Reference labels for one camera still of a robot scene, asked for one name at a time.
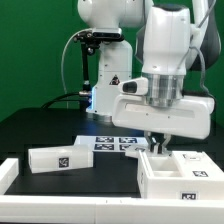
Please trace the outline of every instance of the square tag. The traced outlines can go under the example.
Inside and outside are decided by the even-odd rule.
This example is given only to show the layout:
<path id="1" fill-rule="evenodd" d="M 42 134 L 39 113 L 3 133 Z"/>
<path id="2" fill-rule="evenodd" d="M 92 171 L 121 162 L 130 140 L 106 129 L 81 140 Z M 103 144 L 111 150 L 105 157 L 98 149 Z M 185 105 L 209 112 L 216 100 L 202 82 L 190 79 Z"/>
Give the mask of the square tag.
<path id="1" fill-rule="evenodd" d="M 58 167 L 59 168 L 67 168 L 69 167 L 69 157 L 62 157 L 58 159 Z"/>
<path id="2" fill-rule="evenodd" d="M 95 144 L 94 150 L 114 150 L 113 144 Z"/>
<path id="3" fill-rule="evenodd" d="M 120 143 L 137 143 L 137 138 L 119 138 Z"/>
<path id="4" fill-rule="evenodd" d="M 193 171 L 196 177 L 208 177 L 208 174 L 205 171 Z"/>
<path id="5" fill-rule="evenodd" d="M 96 137 L 96 142 L 113 143 L 114 138 L 113 137 Z"/>

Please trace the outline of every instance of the sticker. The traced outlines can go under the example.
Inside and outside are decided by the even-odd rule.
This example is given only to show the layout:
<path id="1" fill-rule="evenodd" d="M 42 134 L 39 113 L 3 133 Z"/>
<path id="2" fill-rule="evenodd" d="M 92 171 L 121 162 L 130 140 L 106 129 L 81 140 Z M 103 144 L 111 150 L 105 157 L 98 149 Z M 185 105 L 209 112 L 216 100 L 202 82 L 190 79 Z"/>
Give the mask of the sticker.
<path id="1" fill-rule="evenodd" d="M 119 138 L 120 143 L 137 143 L 137 138 Z"/>
<path id="2" fill-rule="evenodd" d="M 112 142 L 114 142 L 114 138 L 112 138 L 112 137 L 96 137 L 96 142 L 112 143 Z"/>
<path id="3" fill-rule="evenodd" d="M 191 161 L 200 161 L 200 157 L 198 157 L 198 156 L 189 156 L 189 155 L 187 155 L 187 154 L 183 154 L 183 157 L 185 158 L 185 159 L 189 159 L 189 160 L 191 160 Z"/>
<path id="4" fill-rule="evenodd" d="M 196 177 L 208 177 L 208 174 L 205 171 L 193 171 Z"/>
<path id="5" fill-rule="evenodd" d="M 59 160 L 58 160 L 58 167 L 59 168 L 67 168 L 67 167 L 69 167 L 69 158 L 68 157 L 59 158 Z"/>
<path id="6" fill-rule="evenodd" d="M 113 144 L 95 144 L 94 150 L 114 150 Z"/>
<path id="7" fill-rule="evenodd" d="M 127 145 L 127 144 L 121 144 L 119 145 L 120 151 L 125 151 L 126 149 L 128 149 L 131 145 Z"/>
<path id="8" fill-rule="evenodd" d="M 117 75 L 115 75 L 113 79 L 111 80 L 110 85 L 117 86 L 119 83 L 120 83 L 120 80 L 118 79 Z"/>
<path id="9" fill-rule="evenodd" d="M 197 193 L 181 193 L 182 200 L 197 200 Z"/>

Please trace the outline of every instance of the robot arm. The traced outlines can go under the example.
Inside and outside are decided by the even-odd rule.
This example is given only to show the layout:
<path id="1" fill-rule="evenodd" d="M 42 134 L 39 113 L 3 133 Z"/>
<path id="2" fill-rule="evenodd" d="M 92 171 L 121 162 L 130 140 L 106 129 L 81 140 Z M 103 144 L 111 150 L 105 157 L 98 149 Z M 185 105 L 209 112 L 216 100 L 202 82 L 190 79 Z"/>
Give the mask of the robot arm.
<path id="1" fill-rule="evenodd" d="M 214 100 L 208 95 L 182 94 L 186 70 L 192 67 L 198 53 L 189 48 L 200 49 L 207 32 L 208 3 L 208 0 L 193 1 L 194 25 L 190 24 L 186 7 L 159 5 L 150 8 L 144 33 L 141 82 L 137 79 L 120 84 L 123 94 L 117 97 L 113 112 L 116 126 L 198 139 L 209 135 Z M 217 46 L 219 55 L 220 43 Z M 141 91 L 137 89 L 143 88 L 139 84 L 143 80 L 148 91 L 139 94 Z M 129 88 L 133 83 L 134 92 Z"/>

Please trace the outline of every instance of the green wall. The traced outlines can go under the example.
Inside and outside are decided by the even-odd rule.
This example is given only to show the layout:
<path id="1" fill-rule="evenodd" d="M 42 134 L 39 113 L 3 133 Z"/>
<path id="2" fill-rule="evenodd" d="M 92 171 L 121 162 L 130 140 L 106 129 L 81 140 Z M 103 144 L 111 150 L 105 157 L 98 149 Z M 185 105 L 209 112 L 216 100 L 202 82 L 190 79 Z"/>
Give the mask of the green wall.
<path id="1" fill-rule="evenodd" d="M 190 0 L 163 0 L 191 7 Z M 216 17 L 224 40 L 224 1 L 217 0 Z M 60 77 L 61 54 L 69 37 L 86 25 L 77 12 L 77 0 L 1 0 L 0 1 L 0 120 L 18 109 L 40 107 L 63 94 Z M 135 46 L 135 29 L 124 29 L 126 39 Z M 218 101 L 216 120 L 224 126 L 224 55 L 207 72 L 206 85 Z M 90 58 L 91 82 L 97 81 L 98 57 Z M 141 65 L 134 59 L 133 74 Z M 185 86 L 198 88 L 199 73 L 189 72 Z M 81 52 L 72 44 L 65 60 L 69 91 L 82 86 Z"/>

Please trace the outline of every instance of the black cable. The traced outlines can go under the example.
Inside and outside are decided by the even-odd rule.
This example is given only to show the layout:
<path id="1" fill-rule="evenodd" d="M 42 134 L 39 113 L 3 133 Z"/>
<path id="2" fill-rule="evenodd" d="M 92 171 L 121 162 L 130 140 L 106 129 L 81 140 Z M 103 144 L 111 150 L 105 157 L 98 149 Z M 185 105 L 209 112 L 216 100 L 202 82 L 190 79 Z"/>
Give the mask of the black cable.
<path id="1" fill-rule="evenodd" d="M 64 98 L 71 97 L 71 96 L 79 96 L 79 93 L 77 93 L 77 92 L 71 92 L 71 93 L 63 94 L 63 95 L 58 96 L 58 97 L 54 98 L 53 100 L 51 100 L 51 101 L 49 101 L 49 102 L 47 102 L 45 104 L 43 104 L 41 106 L 41 108 L 48 108 L 52 103 L 57 102 L 57 101 L 60 101 L 60 100 L 62 100 Z"/>
<path id="2" fill-rule="evenodd" d="M 54 104 L 54 103 L 60 103 L 60 102 L 87 102 L 86 100 L 69 100 L 69 99 L 67 99 L 67 100 L 52 100 L 52 101 L 49 101 L 48 103 L 45 103 L 41 108 L 42 109 L 47 109 L 47 108 L 49 108 L 52 104 Z"/>

